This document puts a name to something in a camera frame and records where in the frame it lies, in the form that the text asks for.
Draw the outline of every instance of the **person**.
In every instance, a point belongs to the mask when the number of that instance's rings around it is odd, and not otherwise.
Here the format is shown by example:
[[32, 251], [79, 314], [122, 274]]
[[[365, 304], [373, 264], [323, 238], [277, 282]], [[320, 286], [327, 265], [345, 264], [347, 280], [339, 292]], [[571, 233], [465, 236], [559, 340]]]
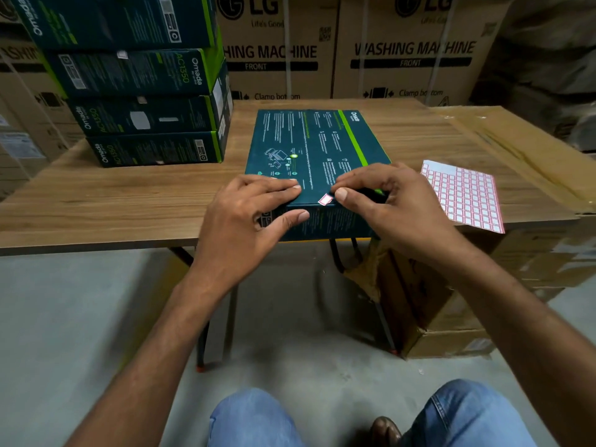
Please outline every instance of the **person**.
[[[387, 202], [371, 201], [357, 191], [363, 187], [388, 192]], [[214, 309], [309, 213], [288, 211], [266, 228], [256, 220], [300, 192], [295, 180], [250, 175], [238, 176], [219, 190], [205, 214], [193, 265], [134, 359], [114, 377], [67, 446], [160, 443], [183, 370]], [[460, 291], [560, 445], [594, 443], [595, 347], [469, 243], [445, 216], [426, 178], [406, 165], [375, 164], [339, 176], [332, 193], [392, 248], [434, 267]], [[439, 389], [403, 436], [391, 420], [375, 420], [371, 442], [429, 447], [534, 445], [504, 397], [465, 380]], [[303, 445], [279, 403], [257, 389], [234, 394], [217, 406], [208, 444]]]

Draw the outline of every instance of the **person's right hand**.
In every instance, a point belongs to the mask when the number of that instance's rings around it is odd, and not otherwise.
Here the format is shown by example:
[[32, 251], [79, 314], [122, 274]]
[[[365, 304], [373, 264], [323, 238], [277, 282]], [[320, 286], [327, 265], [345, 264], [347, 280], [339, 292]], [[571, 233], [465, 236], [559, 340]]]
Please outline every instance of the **person's right hand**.
[[[388, 192], [387, 202], [377, 204], [356, 191], [363, 187]], [[449, 260], [447, 255], [464, 240], [445, 215], [428, 180], [403, 163], [354, 169], [337, 178], [332, 192], [341, 205], [361, 215], [381, 239], [413, 259], [428, 264]]]

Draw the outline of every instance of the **fingernail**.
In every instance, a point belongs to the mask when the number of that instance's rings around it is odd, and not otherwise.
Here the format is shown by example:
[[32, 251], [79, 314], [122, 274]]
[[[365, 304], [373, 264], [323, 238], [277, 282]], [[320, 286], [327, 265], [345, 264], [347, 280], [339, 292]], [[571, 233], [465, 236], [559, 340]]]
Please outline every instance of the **fingernail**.
[[304, 210], [300, 215], [298, 215], [298, 222], [303, 223], [307, 219], [310, 218], [310, 213]]
[[347, 190], [345, 188], [339, 188], [336, 191], [335, 196], [336, 196], [336, 199], [339, 202], [344, 202], [346, 200], [346, 197], [347, 197]]

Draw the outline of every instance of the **blue denim jeans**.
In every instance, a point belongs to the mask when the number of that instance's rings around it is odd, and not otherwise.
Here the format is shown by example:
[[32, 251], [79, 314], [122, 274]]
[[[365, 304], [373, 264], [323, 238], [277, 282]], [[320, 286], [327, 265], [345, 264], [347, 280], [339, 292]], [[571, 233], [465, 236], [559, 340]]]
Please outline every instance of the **blue denim jeans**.
[[[209, 447], [303, 447], [293, 420], [267, 392], [223, 400], [210, 419]], [[535, 447], [510, 402], [484, 384], [455, 380], [428, 400], [403, 447]]]

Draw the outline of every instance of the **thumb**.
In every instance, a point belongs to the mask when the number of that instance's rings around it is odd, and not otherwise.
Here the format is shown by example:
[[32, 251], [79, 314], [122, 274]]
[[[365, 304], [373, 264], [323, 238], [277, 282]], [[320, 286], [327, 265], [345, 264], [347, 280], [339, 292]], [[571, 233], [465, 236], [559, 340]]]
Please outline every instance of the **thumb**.
[[306, 210], [290, 210], [278, 216], [260, 232], [260, 235], [264, 238], [264, 246], [268, 249], [273, 248], [287, 231], [308, 220], [309, 217], [310, 213]]
[[335, 192], [335, 199], [348, 210], [352, 210], [364, 219], [371, 216], [377, 209], [377, 203], [371, 201], [364, 194], [351, 188], [339, 188]]

